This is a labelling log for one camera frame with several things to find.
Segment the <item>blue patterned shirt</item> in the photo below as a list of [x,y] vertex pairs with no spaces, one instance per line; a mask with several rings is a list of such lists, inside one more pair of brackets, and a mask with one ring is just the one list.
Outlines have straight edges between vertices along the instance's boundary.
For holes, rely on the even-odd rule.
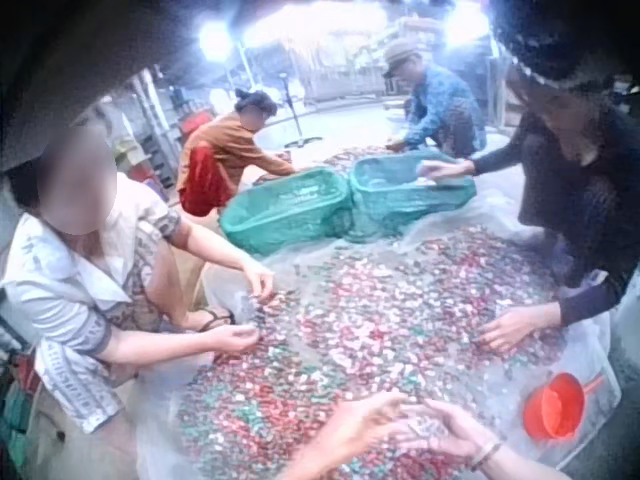
[[446,123],[446,115],[454,100],[469,101],[475,130],[473,145],[482,150],[487,145],[484,119],[469,86],[456,74],[437,65],[427,67],[425,81],[411,92],[409,132],[404,141],[410,148],[424,145],[431,135]]

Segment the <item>teal plastic crate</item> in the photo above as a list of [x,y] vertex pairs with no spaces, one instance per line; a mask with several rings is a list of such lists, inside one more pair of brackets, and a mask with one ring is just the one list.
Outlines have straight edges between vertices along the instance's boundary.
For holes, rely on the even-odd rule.
[[356,208],[385,230],[395,230],[429,213],[458,209],[476,195],[471,177],[434,186],[416,184],[416,170],[423,160],[456,162],[435,150],[358,161],[349,177]]
[[234,245],[269,255],[293,243],[343,236],[351,228],[351,209],[347,180],[320,167],[237,195],[220,227]]

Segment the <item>cap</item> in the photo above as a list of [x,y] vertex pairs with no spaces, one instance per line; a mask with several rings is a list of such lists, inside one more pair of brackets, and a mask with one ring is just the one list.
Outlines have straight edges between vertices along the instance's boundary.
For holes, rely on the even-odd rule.
[[384,51],[384,61],[387,62],[387,71],[382,75],[384,78],[393,77],[393,72],[412,55],[418,54],[415,45],[404,38],[393,40]]

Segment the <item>bracelet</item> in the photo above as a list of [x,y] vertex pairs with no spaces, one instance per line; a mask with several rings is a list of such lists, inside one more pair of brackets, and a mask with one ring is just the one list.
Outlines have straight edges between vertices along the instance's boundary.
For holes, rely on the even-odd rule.
[[480,452],[473,457],[473,460],[471,460],[471,471],[475,472],[478,468],[487,463],[500,449],[500,447],[502,447],[502,442],[500,440],[494,443],[487,443],[482,447],[482,450],[480,450]]

